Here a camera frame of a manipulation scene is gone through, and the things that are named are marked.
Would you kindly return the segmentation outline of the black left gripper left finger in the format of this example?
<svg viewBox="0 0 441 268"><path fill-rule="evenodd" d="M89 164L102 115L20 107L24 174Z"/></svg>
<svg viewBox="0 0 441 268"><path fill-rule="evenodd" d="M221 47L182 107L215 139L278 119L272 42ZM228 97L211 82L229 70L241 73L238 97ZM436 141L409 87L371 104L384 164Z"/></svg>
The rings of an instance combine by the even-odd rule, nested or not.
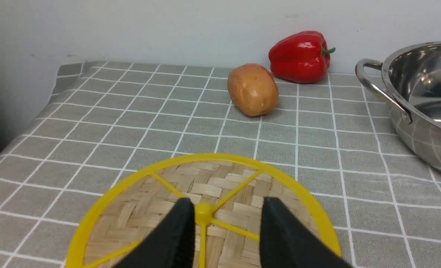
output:
<svg viewBox="0 0 441 268"><path fill-rule="evenodd" d="M183 197L115 268L191 268L194 254L194 205Z"/></svg>

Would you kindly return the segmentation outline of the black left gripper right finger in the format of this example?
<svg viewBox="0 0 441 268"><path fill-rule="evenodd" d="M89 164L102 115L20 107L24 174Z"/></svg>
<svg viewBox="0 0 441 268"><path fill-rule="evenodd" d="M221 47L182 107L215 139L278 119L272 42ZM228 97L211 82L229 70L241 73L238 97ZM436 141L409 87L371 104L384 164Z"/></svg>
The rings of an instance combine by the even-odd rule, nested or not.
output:
<svg viewBox="0 0 441 268"><path fill-rule="evenodd" d="M350 268L315 237L277 197L265 197L259 257L262 268Z"/></svg>

